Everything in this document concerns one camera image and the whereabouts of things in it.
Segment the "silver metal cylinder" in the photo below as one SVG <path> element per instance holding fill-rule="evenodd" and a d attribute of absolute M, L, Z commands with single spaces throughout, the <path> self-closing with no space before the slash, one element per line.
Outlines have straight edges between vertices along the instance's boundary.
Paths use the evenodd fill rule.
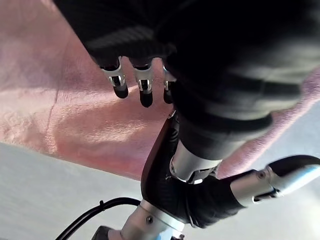
<path fill-rule="evenodd" d="M 139 90 L 152 90 L 152 82 L 153 82 L 153 73 L 152 73 L 152 66 L 150 66 L 146 70 L 140 70 L 134 68 L 134 75 L 135 75 L 135 81 L 138 84 Z M 142 81 L 147 81 L 147 89 L 143 89 Z"/>
<path fill-rule="evenodd" d="M 104 73 L 104 75 L 108 78 L 108 80 L 110 81 L 110 83 L 112 84 L 112 86 L 116 87 L 115 81 L 114 81 L 114 77 L 118 77 L 118 80 L 120 82 L 120 86 L 123 86 L 125 84 L 126 81 L 126 77 L 125 74 L 123 72 L 122 66 L 121 66 L 121 57 L 119 57 L 119 66 L 116 70 L 113 71 L 108 71 L 105 69 L 101 69 Z"/>
<path fill-rule="evenodd" d="M 137 209 L 125 222 L 121 236 L 123 240 L 156 240 L 160 233 L 172 230 L 179 237 L 185 224 L 142 200 Z"/>
<path fill-rule="evenodd" d="M 221 161 L 221 159 L 209 160 L 198 157 L 191 153 L 179 140 L 176 152 L 170 162 L 170 171 L 174 177 L 183 182 L 197 184 L 202 182 L 203 178 L 207 177 Z M 201 171 L 206 171 L 206 174 L 201 175 L 204 177 L 193 179 L 195 173 L 201 173 Z"/>

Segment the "screw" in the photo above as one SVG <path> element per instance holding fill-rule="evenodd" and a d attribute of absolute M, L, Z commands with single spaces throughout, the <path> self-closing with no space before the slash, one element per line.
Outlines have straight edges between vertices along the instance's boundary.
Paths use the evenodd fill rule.
<path fill-rule="evenodd" d="M 147 216 L 145 219 L 146 224 L 152 224 L 154 222 L 154 218 L 152 216 Z"/>
<path fill-rule="evenodd" d="M 256 176 L 259 178 L 259 179 L 264 179 L 266 177 L 266 173 L 264 171 L 258 171 Z"/>

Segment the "robotic hand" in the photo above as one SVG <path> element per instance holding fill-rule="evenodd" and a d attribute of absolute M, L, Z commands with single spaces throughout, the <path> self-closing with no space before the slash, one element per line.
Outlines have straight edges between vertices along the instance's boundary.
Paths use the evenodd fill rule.
<path fill-rule="evenodd" d="M 304 155 L 221 180 L 213 173 L 221 160 L 268 131 L 272 111 L 299 100 L 304 76 L 320 63 L 317 1 L 55 3 L 118 97 L 128 95 L 121 67 L 126 56 L 140 102 L 149 107 L 152 58 L 162 58 L 163 98 L 175 109 L 144 166 L 143 200 L 121 231 L 100 227 L 94 240 L 155 240 L 168 229 L 170 238 L 182 239 L 185 224 L 205 228 L 320 176 L 320 160 Z M 112 204 L 102 202 L 93 212 Z"/>

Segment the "pink surface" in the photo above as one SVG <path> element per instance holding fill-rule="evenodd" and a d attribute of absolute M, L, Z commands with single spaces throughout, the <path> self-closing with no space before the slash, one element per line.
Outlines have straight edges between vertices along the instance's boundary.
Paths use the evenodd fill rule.
<path fill-rule="evenodd" d="M 171 110 L 163 101 L 160 61 L 154 61 L 154 100 L 147 109 L 129 61 L 123 60 L 129 97 L 119 99 L 49 0 L 3 0 L 0 20 L 0 141 L 139 179 Z M 305 82 L 296 108 L 275 114 L 269 134 L 222 162 L 220 177 L 247 168 L 310 109 L 319 98 L 319 73 Z"/>

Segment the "white floor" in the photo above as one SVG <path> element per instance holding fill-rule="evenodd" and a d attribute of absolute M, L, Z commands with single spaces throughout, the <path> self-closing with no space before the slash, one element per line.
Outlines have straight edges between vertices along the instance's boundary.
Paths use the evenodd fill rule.
<path fill-rule="evenodd" d="M 296 122 L 255 168 L 294 154 L 320 157 L 320 104 Z M 99 200 L 141 198 L 140 183 L 0 144 L 0 240 L 55 239 Z M 72 240 L 90 240 L 100 225 L 121 228 L 131 206 L 96 216 Z M 241 211 L 207 229 L 187 227 L 187 240 L 319 240 L 320 179 L 285 198 Z"/>

